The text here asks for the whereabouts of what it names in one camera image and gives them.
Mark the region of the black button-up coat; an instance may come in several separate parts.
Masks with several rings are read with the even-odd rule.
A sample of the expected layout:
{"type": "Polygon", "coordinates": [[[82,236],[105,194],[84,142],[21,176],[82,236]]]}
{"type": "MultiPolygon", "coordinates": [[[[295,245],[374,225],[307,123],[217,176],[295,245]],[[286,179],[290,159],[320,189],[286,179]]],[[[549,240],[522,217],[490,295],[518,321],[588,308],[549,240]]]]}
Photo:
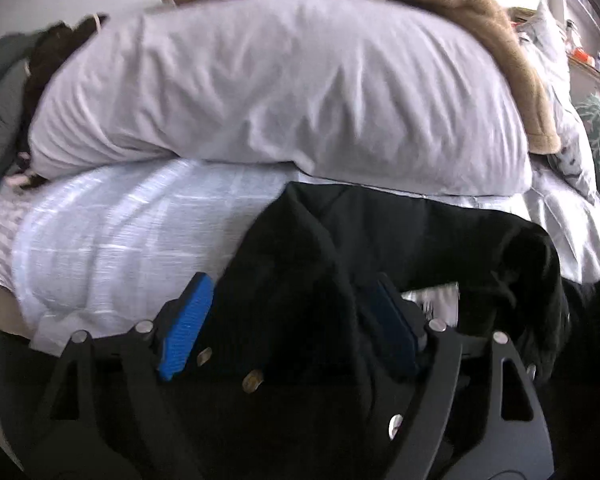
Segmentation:
{"type": "Polygon", "coordinates": [[[600,479],[600,281],[535,223],[291,183],[221,278],[58,358],[0,331],[27,479],[600,479]]]}

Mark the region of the light plaid bed duvet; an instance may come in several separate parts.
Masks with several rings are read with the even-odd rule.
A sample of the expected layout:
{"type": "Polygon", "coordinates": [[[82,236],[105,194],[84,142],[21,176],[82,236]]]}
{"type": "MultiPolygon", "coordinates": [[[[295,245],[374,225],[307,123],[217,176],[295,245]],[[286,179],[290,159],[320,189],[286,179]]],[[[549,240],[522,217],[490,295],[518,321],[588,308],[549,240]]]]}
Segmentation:
{"type": "Polygon", "coordinates": [[[547,352],[576,317],[560,290],[600,282],[600,197],[542,162],[526,192],[480,197],[185,159],[0,192],[0,285],[35,350],[123,333],[197,272],[215,280],[211,326],[250,346],[352,346],[385,273],[461,333],[504,330],[547,352]]]}

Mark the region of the white pillow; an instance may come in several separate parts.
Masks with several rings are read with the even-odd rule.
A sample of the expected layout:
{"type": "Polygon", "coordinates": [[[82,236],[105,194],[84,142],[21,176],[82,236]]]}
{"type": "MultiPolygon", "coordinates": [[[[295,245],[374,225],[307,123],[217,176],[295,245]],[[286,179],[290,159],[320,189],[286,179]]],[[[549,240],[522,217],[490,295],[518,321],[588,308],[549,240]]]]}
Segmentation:
{"type": "Polygon", "coordinates": [[[49,179],[175,155],[422,194],[531,184],[489,52],[380,0],[207,0],[115,18],[53,76],[29,136],[49,179]]]}

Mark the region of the dark brown plush garment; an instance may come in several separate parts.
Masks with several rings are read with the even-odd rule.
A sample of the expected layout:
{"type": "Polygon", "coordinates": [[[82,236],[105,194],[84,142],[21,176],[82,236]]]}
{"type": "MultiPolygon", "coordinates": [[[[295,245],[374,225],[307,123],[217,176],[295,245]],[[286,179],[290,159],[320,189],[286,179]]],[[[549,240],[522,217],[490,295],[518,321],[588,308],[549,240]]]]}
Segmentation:
{"type": "Polygon", "coordinates": [[[16,143],[16,169],[6,177],[6,183],[11,188],[27,190],[46,182],[30,168],[32,155],[29,129],[32,119],[53,76],[76,50],[102,30],[108,18],[108,14],[92,14],[80,21],[76,27],[60,22],[46,29],[36,40],[24,66],[27,78],[23,88],[22,113],[16,143]]]}

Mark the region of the grey patterned pillow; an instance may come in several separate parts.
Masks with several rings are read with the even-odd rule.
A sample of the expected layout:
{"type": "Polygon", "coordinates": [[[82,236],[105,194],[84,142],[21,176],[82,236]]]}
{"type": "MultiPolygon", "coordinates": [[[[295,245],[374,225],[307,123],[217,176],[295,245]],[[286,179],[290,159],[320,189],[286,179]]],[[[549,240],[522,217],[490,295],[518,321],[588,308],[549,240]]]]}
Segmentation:
{"type": "Polygon", "coordinates": [[[531,18],[516,27],[522,52],[540,76],[550,119],[562,141],[547,165],[588,202],[596,202],[595,166],[585,126],[570,96],[568,56],[562,29],[541,1],[531,18]]]}

